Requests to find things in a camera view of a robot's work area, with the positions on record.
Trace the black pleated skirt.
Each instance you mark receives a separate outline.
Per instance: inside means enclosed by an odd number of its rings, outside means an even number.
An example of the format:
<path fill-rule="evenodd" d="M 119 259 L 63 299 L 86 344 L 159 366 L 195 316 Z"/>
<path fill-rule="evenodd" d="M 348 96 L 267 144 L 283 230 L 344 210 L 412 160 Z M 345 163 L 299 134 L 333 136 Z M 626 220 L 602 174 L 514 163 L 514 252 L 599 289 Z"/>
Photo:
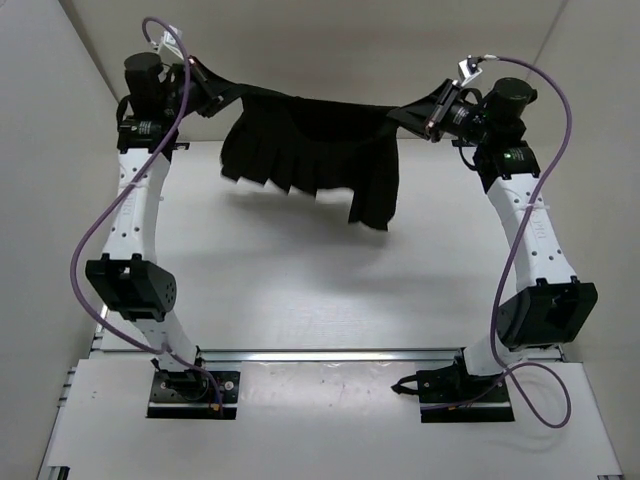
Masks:
<path fill-rule="evenodd" d="M 223 177 L 310 196 L 348 189 L 349 223 L 387 230 L 399 191 L 397 131 L 410 126 L 404 107 L 307 99 L 228 81 L 220 87 L 220 108 L 242 104 L 221 149 Z"/>

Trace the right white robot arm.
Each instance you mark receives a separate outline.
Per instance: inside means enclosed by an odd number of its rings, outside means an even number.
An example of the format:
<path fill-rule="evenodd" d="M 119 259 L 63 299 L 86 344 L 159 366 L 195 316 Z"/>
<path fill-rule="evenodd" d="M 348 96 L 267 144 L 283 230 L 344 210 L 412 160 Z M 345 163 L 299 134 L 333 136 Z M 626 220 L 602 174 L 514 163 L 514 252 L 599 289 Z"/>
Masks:
<path fill-rule="evenodd" d="M 541 193 L 542 173 L 524 140 L 525 108 L 536 90 L 517 78 L 501 78 L 481 95 L 446 80 L 430 95 L 396 108 L 402 128 L 438 142 L 450 135 L 475 152 L 471 165 L 504 229 L 516 275 L 516 292 L 496 299 L 489 334 L 462 352 L 464 366 L 448 376 L 449 391 L 471 400 L 494 376 L 520 361 L 524 350 L 573 342 L 597 300 L 596 287 L 571 267 L 556 237 Z"/>

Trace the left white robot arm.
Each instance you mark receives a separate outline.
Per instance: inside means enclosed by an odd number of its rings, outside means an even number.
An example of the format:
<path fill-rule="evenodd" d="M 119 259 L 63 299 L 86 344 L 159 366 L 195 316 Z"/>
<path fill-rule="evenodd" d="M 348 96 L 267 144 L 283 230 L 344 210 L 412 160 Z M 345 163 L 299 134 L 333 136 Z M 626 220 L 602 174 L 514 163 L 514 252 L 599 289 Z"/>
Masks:
<path fill-rule="evenodd" d="M 155 53 L 135 54 L 125 61 L 125 80 L 129 94 L 116 114 L 118 197 L 103 252 L 87 261 L 85 275 L 107 308 L 141 333 L 155 368 L 175 372 L 176 388 L 197 398 L 209 373 L 195 363 L 198 349 L 174 311 L 177 281 L 157 263 L 156 224 L 180 117 L 209 114 L 223 98 L 193 57 L 166 68 Z"/>

